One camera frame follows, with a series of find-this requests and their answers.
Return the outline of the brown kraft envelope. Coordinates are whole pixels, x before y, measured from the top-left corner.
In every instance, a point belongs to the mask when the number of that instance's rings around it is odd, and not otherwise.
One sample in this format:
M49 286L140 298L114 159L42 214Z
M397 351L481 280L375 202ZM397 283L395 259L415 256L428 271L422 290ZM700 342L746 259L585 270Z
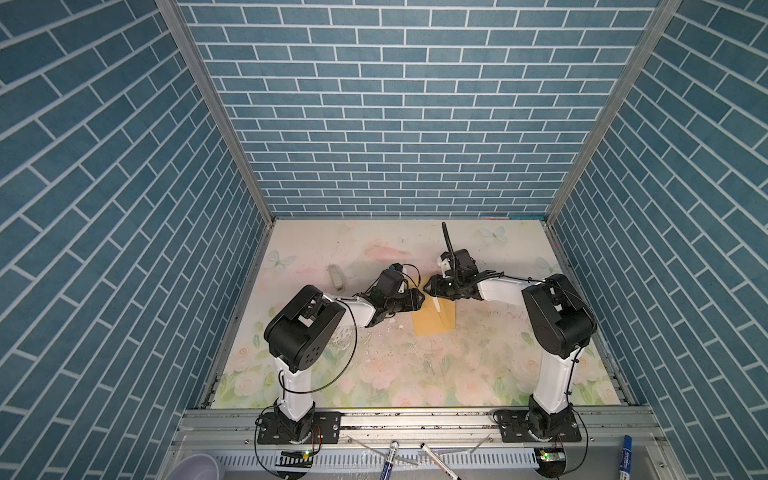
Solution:
M420 310L412 312L412 322L417 336L445 333L455 329L456 306L451 300L439 299L441 311L434 307L433 297L426 295Z

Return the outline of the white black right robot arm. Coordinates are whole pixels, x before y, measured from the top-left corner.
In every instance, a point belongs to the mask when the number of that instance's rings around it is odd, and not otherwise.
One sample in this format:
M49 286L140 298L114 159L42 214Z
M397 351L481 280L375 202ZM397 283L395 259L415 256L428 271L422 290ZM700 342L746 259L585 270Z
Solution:
M538 440L548 441L573 426L572 384L597 322L570 280L563 274L536 280L481 271L465 249L442 253L439 268L424 287L433 298L498 301L526 308L534 337L543 350L537 385L529 397L529 432Z

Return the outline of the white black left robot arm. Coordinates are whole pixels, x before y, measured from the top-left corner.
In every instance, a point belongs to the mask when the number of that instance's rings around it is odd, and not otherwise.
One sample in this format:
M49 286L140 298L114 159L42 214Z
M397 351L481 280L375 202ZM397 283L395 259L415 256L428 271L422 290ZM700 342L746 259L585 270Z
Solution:
M313 394L320 390L311 386L311 368L338 327L350 325L357 333L398 313L420 310L425 295L410 280L402 266L394 264L367 289L350 297L331 296L306 285L272 318L264 340L278 369L279 417L292 424L311 420Z

